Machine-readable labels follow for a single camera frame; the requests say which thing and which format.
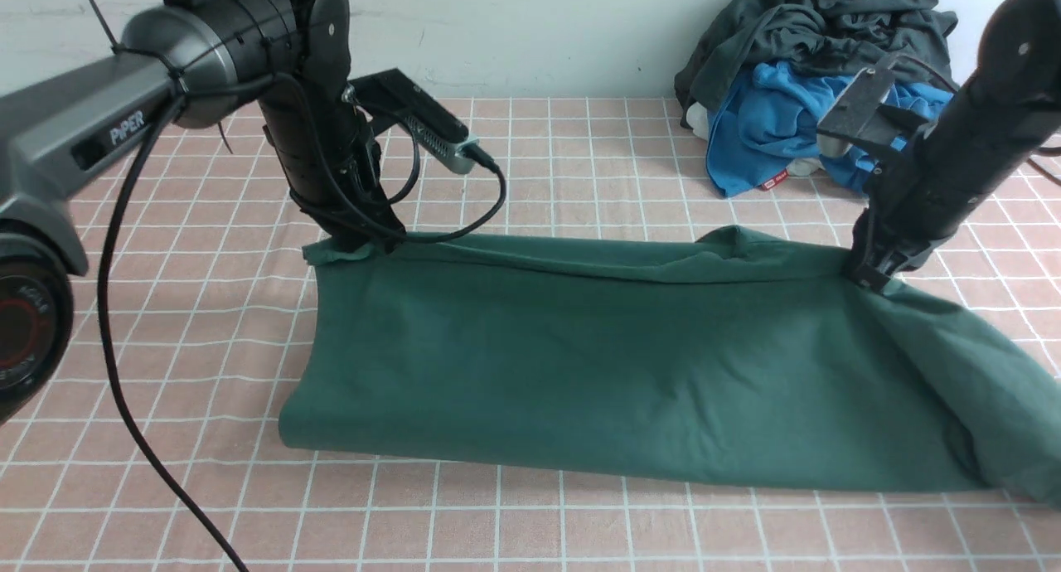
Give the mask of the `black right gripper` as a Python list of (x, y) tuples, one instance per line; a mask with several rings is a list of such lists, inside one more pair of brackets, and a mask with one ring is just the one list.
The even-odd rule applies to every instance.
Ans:
[(989, 99), (967, 85), (870, 183), (846, 277), (883, 295), (939, 246), (1059, 129), (1059, 101)]

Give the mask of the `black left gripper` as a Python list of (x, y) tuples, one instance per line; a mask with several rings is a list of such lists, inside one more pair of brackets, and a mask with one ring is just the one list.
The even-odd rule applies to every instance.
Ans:
[(398, 248), (405, 226), (381, 190), (381, 150), (365, 116), (293, 75), (278, 75), (259, 106), (289, 197), (328, 233), (319, 258), (371, 258)]

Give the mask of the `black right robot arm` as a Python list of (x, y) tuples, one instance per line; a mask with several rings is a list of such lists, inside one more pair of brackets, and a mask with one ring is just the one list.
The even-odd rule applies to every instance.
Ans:
[(1059, 0), (1005, 0), (986, 24), (976, 70), (902, 150), (860, 141), (880, 173), (854, 227), (845, 276), (882, 292), (924, 266), (1059, 129)]

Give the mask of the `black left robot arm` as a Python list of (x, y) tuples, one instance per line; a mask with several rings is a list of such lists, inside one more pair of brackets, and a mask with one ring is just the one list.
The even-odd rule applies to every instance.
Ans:
[(69, 202), (167, 126), (205, 129), (257, 103), (289, 195), (326, 232), (371, 238), (347, 203), (400, 230), (381, 148), (348, 84), (349, 0), (163, 0), (111, 55), (2, 99), (2, 419), (46, 386), (90, 268)]

